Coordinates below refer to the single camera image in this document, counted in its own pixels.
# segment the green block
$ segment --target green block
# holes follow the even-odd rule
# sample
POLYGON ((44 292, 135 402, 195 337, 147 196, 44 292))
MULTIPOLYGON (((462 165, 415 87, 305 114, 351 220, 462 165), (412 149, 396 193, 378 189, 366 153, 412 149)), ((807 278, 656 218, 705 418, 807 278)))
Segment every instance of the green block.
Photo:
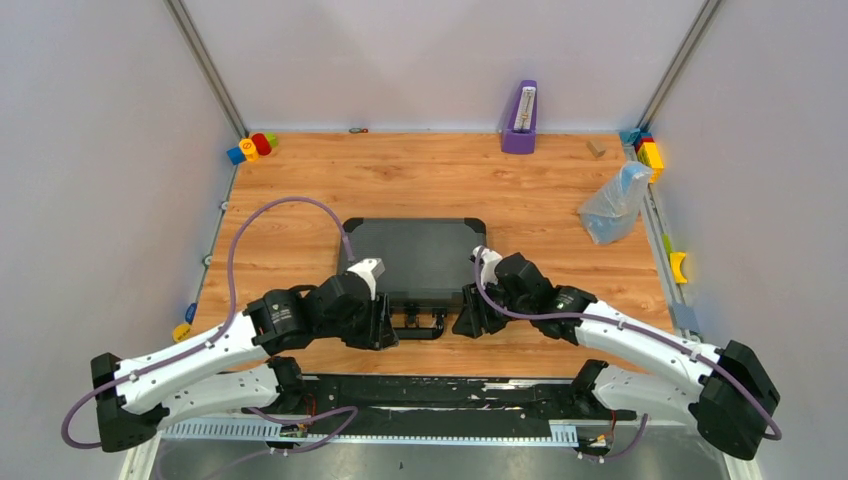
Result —
POLYGON ((663 246, 665 247, 665 253, 670 254, 674 250, 671 249, 671 239, 668 238, 668 235, 663 233, 663 246))

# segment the robotic arm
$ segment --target robotic arm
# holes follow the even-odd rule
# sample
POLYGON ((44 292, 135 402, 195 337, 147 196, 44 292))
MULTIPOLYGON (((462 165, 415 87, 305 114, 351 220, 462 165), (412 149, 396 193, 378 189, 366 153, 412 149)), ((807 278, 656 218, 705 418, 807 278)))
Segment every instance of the robotic arm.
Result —
POLYGON ((152 438, 157 430, 190 417, 243 407, 300 400, 293 389, 300 369, 292 359, 272 358, 257 368, 220 373, 285 350, 306 348, 316 338, 338 337, 352 348, 382 350, 397 345, 385 295, 376 279, 379 259, 365 259, 321 286, 271 290, 223 326, 158 352, 121 360, 105 353, 91 361, 94 387, 129 375, 129 381, 97 395, 101 448, 116 452, 152 438), (167 366, 136 375, 145 366, 204 349, 167 366))
POLYGON ((583 402, 697 426, 716 448, 745 460, 754 457, 763 438, 778 436, 766 433, 763 412, 734 385, 750 392, 765 416, 770 417, 780 402, 777 389, 747 346, 731 341, 722 349, 668 334, 589 292, 554 287, 520 253, 506 258, 492 250, 474 253, 482 262, 479 284, 463 288, 465 303, 454 333, 472 338, 496 333, 510 320, 507 313, 514 312, 529 318, 547 337, 610 352, 655 374, 589 360, 573 382, 583 402), (561 318, 562 314, 571 318, 561 318))

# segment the clear plastic bag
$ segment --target clear plastic bag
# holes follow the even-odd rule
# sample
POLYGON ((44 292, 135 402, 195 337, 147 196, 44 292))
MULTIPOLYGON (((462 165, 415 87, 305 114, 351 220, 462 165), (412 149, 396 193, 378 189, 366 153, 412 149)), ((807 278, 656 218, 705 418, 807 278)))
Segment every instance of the clear plastic bag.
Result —
POLYGON ((653 173, 650 167, 629 161, 577 209, 596 245, 612 243, 633 231, 653 173))

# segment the gray wall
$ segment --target gray wall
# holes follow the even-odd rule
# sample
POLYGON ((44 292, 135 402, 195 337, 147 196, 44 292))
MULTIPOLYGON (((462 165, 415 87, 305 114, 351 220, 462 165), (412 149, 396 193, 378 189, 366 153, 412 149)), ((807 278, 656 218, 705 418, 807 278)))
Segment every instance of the gray wall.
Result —
POLYGON ((171 343, 236 139, 163 2, 5 1, 0 19, 0 477, 115 478, 124 455, 66 447, 62 417, 92 357, 171 343))
POLYGON ((660 200, 702 329, 755 347, 782 394, 765 478, 844 478, 848 3, 717 15, 653 128, 660 200))
POLYGON ((248 127, 494 131, 524 78, 543 130, 636 123, 702 0, 187 0, 248 127))

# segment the wooden tabletop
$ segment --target wooden tabletop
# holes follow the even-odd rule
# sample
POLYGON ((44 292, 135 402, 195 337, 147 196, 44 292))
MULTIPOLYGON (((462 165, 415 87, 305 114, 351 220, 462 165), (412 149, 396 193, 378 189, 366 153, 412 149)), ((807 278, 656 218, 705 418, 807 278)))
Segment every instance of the wooden tabletop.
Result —
MULTIPOLYGON (((491 134, 281 134, 268 157, 240 167, 192 327, 225 320, 226 255, 235 231, 257 208, 287 195, 327 203, 350 217, 478 217, 489 246, 521 252, 554 284, 588 290, 655 327, 672 331, 641 223, 612 245, 592 244, 577 207, 624 163, 616 135, 540 135, 536 153, 501 153, 491 134), (586 142, 606 145, 596 159, 586 142)), ((274 288, 320 284, 335 273, 339 233, 318 208, 284 204, 258 218, 235 257, 238 308, 274 288)), ((316 340, 286 352, 304 372, 573 377, 589 358, 633 368, 611 355, 542 336, 515 321, 472 340, 447 331, 382 352, 316 340)))

